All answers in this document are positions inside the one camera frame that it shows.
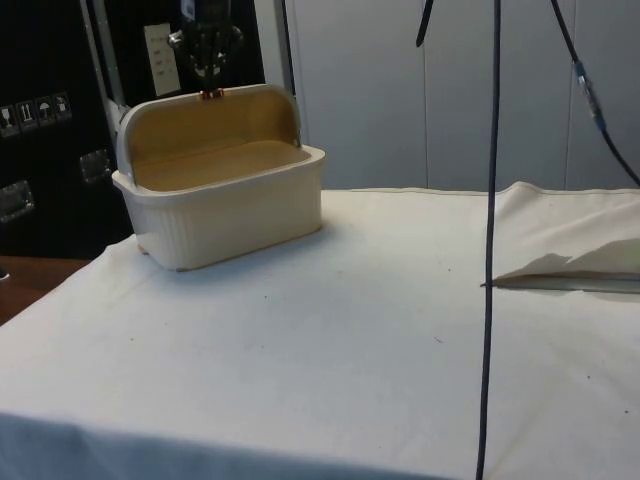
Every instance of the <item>basket lid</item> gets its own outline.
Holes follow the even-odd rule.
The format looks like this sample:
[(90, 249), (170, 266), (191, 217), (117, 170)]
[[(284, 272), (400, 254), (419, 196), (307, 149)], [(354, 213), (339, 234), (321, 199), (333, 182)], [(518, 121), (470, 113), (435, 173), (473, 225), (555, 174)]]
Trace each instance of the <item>basket lid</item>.
[(175, 166), (203, 152), (209, 155), (269, 141), (299, 148), (299, 130), (294, 98), (272, 85), (156, 100), (138, 105), (123, 119), (117, 144), (118, 170), (138, 184), (146, 166)]

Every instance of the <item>open container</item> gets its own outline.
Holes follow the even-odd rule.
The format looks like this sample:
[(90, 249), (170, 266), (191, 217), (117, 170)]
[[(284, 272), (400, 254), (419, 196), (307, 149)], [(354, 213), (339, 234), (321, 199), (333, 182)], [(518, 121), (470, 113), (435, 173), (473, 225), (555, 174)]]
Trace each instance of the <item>open container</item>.
[(141, 249), (190, 270), (319, 229), (325, 154), (299, 129), (295, 100), (268, 85), (133, 108), (112, 178)]

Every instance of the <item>cable connector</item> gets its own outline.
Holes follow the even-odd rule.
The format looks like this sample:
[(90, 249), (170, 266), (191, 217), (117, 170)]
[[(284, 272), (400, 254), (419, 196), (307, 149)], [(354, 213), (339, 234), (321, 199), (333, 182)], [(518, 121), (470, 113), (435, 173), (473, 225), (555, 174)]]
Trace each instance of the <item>cable connector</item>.
[(593, 88), (593, 84), (589, 77), (587, 76), (587, 71), (584, 68), (582, 62), (577, 61), (574, 62), (573, 68), (578, 77), (578, 84), (580, 88), (582, 88), (582, 94), (584, 98), (586, 98), (587, 103), (589, 104), (589, 110), (591, 111), (591, 117), (593, 121), (596, 122), (598, 129), (601, 132), (605, 132), (607, 130), (607, 124), (604, 121), (604, 115), (602, 114), (602, 107), (600, 106), (600, 101), (598, 100), (598, 96), (596, 95), (596, 91)]

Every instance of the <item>white panel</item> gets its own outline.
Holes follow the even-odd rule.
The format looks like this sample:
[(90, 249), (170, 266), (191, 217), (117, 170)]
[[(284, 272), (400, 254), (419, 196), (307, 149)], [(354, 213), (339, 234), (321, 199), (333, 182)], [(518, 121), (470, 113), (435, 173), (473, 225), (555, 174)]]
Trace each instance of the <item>white panel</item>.
[[(578, 2), (578, 55), (595, 84), (609, 133), (636, 171), (640, 170), (639, 18), (637, 0)], [(568, 188), (633, 186), (609, 152), (577, 88), (571, 120)]]
[(289, 0), (303, 137), (325, 187), (426, 186), (421, 0)]
[[(572, 29), (575, 0), (560, 4)], [(499, 188), (564, 185), (571, 64), (554, 22), (548, 1), (503, 1)], [(431, 187), (487, 188), (492, 44), (492, 0), (435, 2), (426, 41)]]

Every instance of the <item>black wire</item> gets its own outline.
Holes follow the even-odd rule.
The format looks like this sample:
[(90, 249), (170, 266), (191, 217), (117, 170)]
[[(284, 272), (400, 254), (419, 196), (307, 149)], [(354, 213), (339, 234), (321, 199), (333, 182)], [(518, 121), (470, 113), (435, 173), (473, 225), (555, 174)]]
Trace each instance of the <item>black wire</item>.
[(560, 6), (558, 5), (557, 0), (551, 0), (551, 6), (553, 7), (553, 13), (556, 14), (556, 19), (558, 20), (558, 25), (560, 26), (560, 31), (562, 32), (564, 43), (567, 44), (567, 49), (569, 49), (571, 61), (573, 61), (573, 63), (579, 62), (580, 60), (578, 59), (578, 53), (576, 52), (576, 49), (573, 46), (573, 42), (571, 41), (571, 35), (569, 35), (569, 30), (567, 30), (567, 24), (564, 23), (564, 18), (562, 17), (562, 12), (560, 11)]
[(620, 164), (622, 169), (631, 177), (631, 179), (635, 182), (635, 184), (640, 187), (640, 177), (636, 172), (633, 171), (631, 166), (625, 161), (622, 157), (620, 151), (616, 148), (616, 145), (613, 143), (613, 140), (609, 136), (609, 132), (607, 131), (606, 122), (604, 120), (604, 115), (602, 114), (602, 108), (598, 102), (598, 99), (595, 95), (595, 91), (593, 90), (593, 86), (587, 77), (586, 70), (578, 57), (578, 53), (573, 45), (573, 41), (571, 40), (571, 35), (569, 35), (569, 31), (567, 30), (567, 25), (562, 16), (562, 11), (560, 10), (560, 6), (558, 5), (558, 0), (551, 0), (551, 6), (553, 7), (553, 12), (556, 15), (556, 20), (558, 21), (558, 25), (560, 26), (560, 31), (562, 32), (562, 37), (564, 38), (564, 43), (567, 44), (567, 49), (569, 50), (569, 55), (571, 55), (571, 61), (573, 62), (574, 67), (576, 68), (576, 73), (578, 77), (582, 76), (583, 85), (582, 88), (585, 91), (587, 96), (587, 100), (589, 102), (589, 108), (591, 109), (591, 114), (594, 117), (596, 125), (602, 133), (602, 137), (606, 142), (611, 154)]
[(482, 354), (482, 386), (480, 391), (480, 438), (476, 480), (484, 477), (487, 450), (487, 417), (489, 407), (489, 373), (491, 371), (491, 331), (493, 327), (493, 236), (496, 216), (496, 167), (498, 158), (498, 126), (500, 123), (500, 36), (502, 4), (493, 2), (493, 112), (491, 118), (491, 152), (489, 156), (489, 192), (487, 202), (487, 243), (485, 253), (484, 346)]
[(416, 47), (422, 46), (424, 42), (424, 36), (427, 34), (427, 27), (429, 26), (429, 19), (431, 18), (431, 9), (433, 8), (434, 0), (427, 0), (422, 11), (422, 21), (420, 22), (420, 28), (418, 29), (418, 36), (416, 37)]

